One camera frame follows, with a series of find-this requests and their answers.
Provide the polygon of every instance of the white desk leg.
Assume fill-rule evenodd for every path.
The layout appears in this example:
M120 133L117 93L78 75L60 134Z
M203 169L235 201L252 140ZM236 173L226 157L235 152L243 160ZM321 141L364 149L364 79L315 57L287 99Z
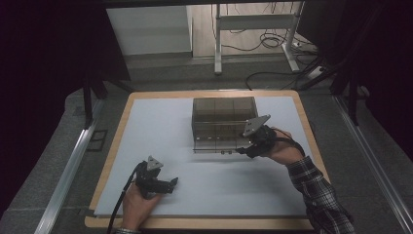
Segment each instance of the white desk leg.
M294 59L294 56L291 53L292 40L294 39L295 31L297 30L298 21L300 20L301 11L303 10L304 2L300 2L297 11L294 13L294 19L291 28L289 28L288 36L286 43L282 44L282 50L285 53L286 59L288 60L289 66L291 67L292 72L299 72L300 68L298 67L297 62Z
M215 26L215 74L222 73L222 59L221 59L221 16L220 5L216 4L216 26Z

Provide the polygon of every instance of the plaid shirt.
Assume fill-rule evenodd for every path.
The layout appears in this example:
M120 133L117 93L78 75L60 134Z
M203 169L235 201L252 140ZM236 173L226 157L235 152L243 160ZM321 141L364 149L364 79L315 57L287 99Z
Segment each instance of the plaid shirt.
M338 203L334 188L310 157L286 167L294 187L303 194L307 217L318 233L356 233L352 216Z

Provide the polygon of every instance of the sleeve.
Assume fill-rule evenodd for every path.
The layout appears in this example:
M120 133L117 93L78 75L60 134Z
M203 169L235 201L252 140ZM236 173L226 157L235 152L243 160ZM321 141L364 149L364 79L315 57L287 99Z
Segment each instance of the sleeve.
M318 233L356 233L352 216L338 203L334 188L310 157L287 165L294 187L303 194L307 217Z

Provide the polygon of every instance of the gray carpet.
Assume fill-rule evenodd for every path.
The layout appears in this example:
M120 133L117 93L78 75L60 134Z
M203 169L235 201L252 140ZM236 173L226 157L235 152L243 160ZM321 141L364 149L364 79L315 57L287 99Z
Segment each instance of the gray carpet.
M258 71L289 72L283 58L226 58L223 74L215 76L210 59L167 62L143 61L129 58L131 81L124 82L138 91L180 91L245 89L244 79ZM251 78L253 89L279 89L293 81L295 76L264 75ZM328 94L330 80L311 90L300 92L307 116L312 124L319 150L339 201L354 216L357 233L403 233L394 213L383 196L374 176L362 157L356 142ZM90 229L84 224L95 185L112 138L121 118L128 93L105 83L106 99L95 128L107 132L105 142L91 143L79 167L67 198L60 210L53 233L104 233L104 229ZM12 205L0 222L0 233L33 233L48 205L59 175L67 163L74 144L83 128L82 92L67 98L66 111L36 168L27 178ZM378 125L360 101L358 117L361 128L378 152L394 186L399 190L410 210L413 210L413 185L409 181L413 166L401 149Z

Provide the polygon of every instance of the table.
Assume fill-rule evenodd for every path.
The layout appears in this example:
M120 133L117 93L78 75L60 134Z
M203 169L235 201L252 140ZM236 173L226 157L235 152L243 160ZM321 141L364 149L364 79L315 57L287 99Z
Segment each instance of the table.
M99 197L104 185L109 177L113 163L115 161L121 138L128 123L131 108L135 99L140 98L235 98L235 97L292 97L297 109L305 137L310 145L311 153L315 164L323 172L328 180L323 161L319 154L315 138L307 120L300 97L294 91L202 91L202 92L154 92L154 93L133 93L130 95L124 113L122 115L118 130L109 150L100 180L96 186L90 210L96 208ZM85 223L88 227L105 227L109 218L86 217ZM116 218L114 226L119 226L122 220ZM176 217L176 216L157 216L149 217L142 225L142 228L157 229L260 229L260 230L288 230L300 229L311 230L312 225L306 218L279 218L279 217Z

